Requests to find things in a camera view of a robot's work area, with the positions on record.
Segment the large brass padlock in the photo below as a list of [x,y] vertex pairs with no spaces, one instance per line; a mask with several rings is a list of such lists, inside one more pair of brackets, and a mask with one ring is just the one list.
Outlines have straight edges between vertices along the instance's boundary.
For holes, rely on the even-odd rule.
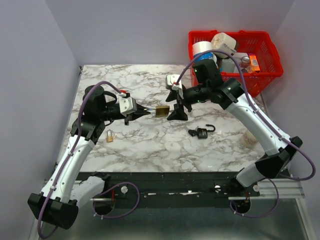
[[170,112],[170,106],[169,105],[157,106],[155,108],[155,117],[156,118],[167,117],[169,112]]

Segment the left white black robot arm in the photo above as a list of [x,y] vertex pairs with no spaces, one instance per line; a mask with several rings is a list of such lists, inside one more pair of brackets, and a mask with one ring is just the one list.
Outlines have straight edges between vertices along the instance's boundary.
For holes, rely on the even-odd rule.
[[104,90],[100,82],[85,89],[77,119],[72,124],[67,148],[56,169],[40,193],[32,193],[28,200],[38,226],[42,223],[69,229],[80,208],[95,196],[107,197],[111,191],[108,177],[95,173],[74,187],[77,176],[89,153],[106,128],[106,122],[124,120],[128,125],[149,115],[146,107],[136,103],[129,92]]

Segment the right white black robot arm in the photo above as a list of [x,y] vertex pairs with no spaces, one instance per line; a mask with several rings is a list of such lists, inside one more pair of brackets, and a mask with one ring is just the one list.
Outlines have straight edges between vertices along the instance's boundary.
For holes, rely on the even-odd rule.
[[177,74],[166,76],[166,88],[170,90],[166,101],[176,101],[167,120],[187,121],[188,116],[184,109],[190,112],[192,105],[196,103],[211,101],[220,105],[249,130],[264,150],[264,155],[259,160],[243,168],[230,180],[228,191],[241,196],[252,184],[264,178],[277,177],[292,160],[303,141],[298,136],[290,137],[280,130],[252,98],[246,96],[237,79],[229,78],[223,81],[214,60],[203,59],[196,62],[192,68],[199,84],[191,88],[185,88],[179,83]]

